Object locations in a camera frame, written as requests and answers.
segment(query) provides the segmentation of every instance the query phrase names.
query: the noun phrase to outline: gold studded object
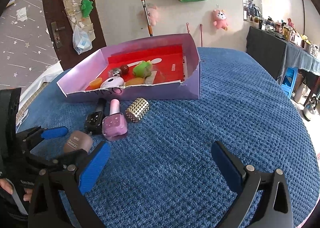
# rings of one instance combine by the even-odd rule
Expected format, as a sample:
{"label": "gold studded object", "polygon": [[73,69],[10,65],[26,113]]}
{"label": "gold studded object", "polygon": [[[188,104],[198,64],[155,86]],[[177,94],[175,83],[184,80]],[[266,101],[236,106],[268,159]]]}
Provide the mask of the gold studded object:
{"label": "gold studded object", "polygon": [[148,101],[143,98],[137,98],[126,110],[125,115],[132,122],[137,123],[148,112],[150,106]]}

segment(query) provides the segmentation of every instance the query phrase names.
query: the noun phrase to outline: brown egg-shaped object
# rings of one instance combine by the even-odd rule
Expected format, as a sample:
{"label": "brown egg-shaped object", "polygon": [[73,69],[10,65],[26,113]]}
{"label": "brown egg-shaped object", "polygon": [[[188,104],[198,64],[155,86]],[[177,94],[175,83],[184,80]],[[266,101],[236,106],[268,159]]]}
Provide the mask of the brown egg-shaped object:
{"label": "brown egg-shaped object", "polygon": [[127,81],[127,82],[125,83],[125,86],[139,85],[139,84],[144,84],[144,79],[143,79],[143,78],[140,78],[140,77],[137,77],[137,78],[133,78],[133,79]]}
{"label": "brown egg-shaped object", "polygon": [[99,77],[97,79],[94,79],[92,82],[90,82],[89,86],[93,89],[100,89],[101,84],[102,84],[102,78]]}
{"label": "brown egg-shaped object", "polygon": [[122,74],[123,74],[123,75],[126,75],[126,74],[129,73],[129,66],[127,66],[126,64],[121,65],[121,66],[120,66],[120,70],[122,71]]}

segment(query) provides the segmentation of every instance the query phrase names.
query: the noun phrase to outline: metal screw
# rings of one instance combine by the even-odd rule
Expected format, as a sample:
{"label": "metal screw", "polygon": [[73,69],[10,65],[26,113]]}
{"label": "metal screw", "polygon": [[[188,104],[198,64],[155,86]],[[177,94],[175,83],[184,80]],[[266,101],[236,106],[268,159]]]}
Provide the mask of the metal screw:
{"label": "metal screw", "polygon": [[278,168],[278,169],[276,169],[276,173],[277,173],[278,175],[282,175],[282,174],[283,174],[283,171]]}
{"label": "metal screw", "polygon": [[44,174],[45,174],[45,172],[46,172],[46,170],[45,170],[45,169],[41,169],[41,170],[39,171],[39,175],[44,175]]}
{"label": "metal screw", "polygon": [[69,165],[68,166],[68,171],[74,171],[76,169],[75,165]]}
{"label": "metal screw", "polygon": [[247,165],[245,168],[250,172],[254,171],[254,166],[253,165]]}

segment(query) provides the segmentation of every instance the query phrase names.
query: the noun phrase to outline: finger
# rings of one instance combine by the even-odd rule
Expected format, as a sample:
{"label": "finger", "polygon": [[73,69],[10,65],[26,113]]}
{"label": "finger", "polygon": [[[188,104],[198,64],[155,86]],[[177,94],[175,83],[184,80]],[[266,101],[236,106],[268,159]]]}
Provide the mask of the finger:
{"label": "finger", "polygon": [[25,194],[24,196],[23,196],[23,200],[26,202],[26,201],[31,201],[31,196],[32,196],[32,194]]}
{"label": "finger", "polygon": [[33,191],[32,189],[29,189],[29,188],[25,188],[24,190],[27,194],[32,194],[32,191]]}
{"label": "finger", "polygon": [[11,195],[13,194],[12,186],[10,185],[10,183],[6,179],[4,179],[4,178],[0,179],[0,186],[5,191],[7,191],[9,194],[11,194]]}

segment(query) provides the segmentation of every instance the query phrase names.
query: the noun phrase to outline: cardboard box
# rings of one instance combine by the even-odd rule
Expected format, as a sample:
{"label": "cardboard box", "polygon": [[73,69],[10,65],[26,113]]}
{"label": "cardboard box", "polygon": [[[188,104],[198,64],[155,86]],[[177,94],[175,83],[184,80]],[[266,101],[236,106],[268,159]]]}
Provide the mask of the cardboard box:
{"label": "cardboard box", "polygon": [[[114,56],[165,46],[182,46],[184,57],[184,81],[172,81],[152,85],[136,85],[121,88],[86,90]],[[59,88],[70,102],[145,99],[198,99],[200,97],[200,57],[190,34],[161,35],[132,40],[119,45],[107,46],[94,52],[58,82]]]}

